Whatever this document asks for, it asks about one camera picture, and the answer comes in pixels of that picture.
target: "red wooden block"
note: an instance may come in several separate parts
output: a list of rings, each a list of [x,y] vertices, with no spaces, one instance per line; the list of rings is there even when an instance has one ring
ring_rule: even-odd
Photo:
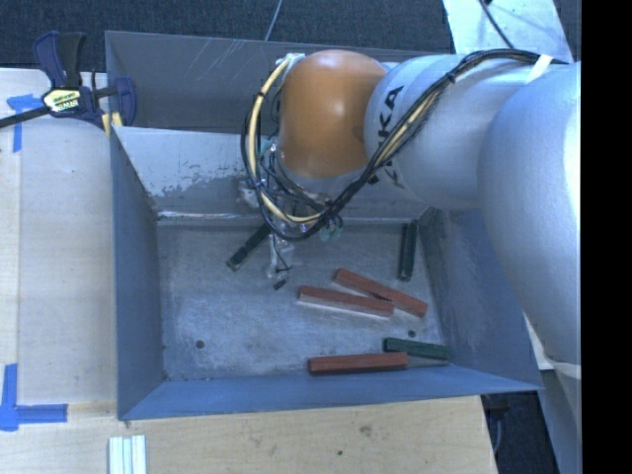
[[[376,370],[401,370],[408,364],[405,352],[377,353],[370,355],[316,356],[307,361],[311,374],[340,374],[373,372]]]
[[[354,274],[346,269],[338,269],[334,276],[334,282],[384,300],[390,300],[397,309],[402,309],[415,316],[423,317],[428,311],[428,305],[423,300],[407,295],[398,289],[385,286],[368,277]]]
[[[386,300],[352,295],[334,289],[317,288],[315,286],[301,286],[298,289],[298,299],[303,302],[372,314],[374,316],[392,316],[394,308],[393,304]]]

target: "black carpet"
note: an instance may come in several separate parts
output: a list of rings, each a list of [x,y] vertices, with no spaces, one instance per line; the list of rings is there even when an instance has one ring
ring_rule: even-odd
[[[582,0],[554,2],[579,60]],[[99,72],[106,70],[106,30],[262,40],[276,6],[277,0],[0,0],[0,66],[35,67],[33,41],[50,30],[85,33],[80,67]],[[284,0],[270,40],[453,52],[441,0]],[[501,474],[556,474],[536,394],[508,395],[506,404]],[[498,418],[496,409],[493,439]]]

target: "clamp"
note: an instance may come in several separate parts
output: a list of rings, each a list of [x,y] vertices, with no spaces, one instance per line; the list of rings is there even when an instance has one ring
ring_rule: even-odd
[[[52,31],[34,44],[38,67],[50,81],[50,90],[41,96],[40,108],[0,119],[0,128],[40,116],[74,118],[87,121],[107,131],[108,115],[99,107],[99,100],[118,96],[118,115],[123,125],[131,125],[136,116],[136,91],[130,77],[120,76],[114,85],[97,89],[95,72],[92,89],[83,86],[79,56],[86,36],[81,33],[60,34]]]

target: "blue tape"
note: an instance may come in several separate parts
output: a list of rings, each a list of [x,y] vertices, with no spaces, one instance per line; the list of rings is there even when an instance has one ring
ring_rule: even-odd
[[[0,431],[15,432],[20,425],[34,423],[65,423],[67,404],[18,406],[18,365],[4,367],[4,389],[0,405]]]
[[[39,109],[43,106],[41,100],[32,94],[9,97],[7,104],[9,104],[16,114],[23,111],[30,111],[31,109]],[[15,125],[13,130],[13,152],[17,153],[20,149],[22,149],[22,124],[19,122]]]

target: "bin floor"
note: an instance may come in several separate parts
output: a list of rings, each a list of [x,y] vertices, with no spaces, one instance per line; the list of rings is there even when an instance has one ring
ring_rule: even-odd
[[[438,315],[418,244],[413,278],[396,278],[402,225],[346,226],[340,239],[295,243],[286,284],[274,289],[266,240],[237,272],[226,261],[256,226],[158,228],[165,376],[171,380],[279,374],[306,369],[313,356],[382,351],[386,337],[441,343]],[[424,318],[390,318],[304,305],[303,284],[333,284],[336,269],[371,277],[429,304]]]

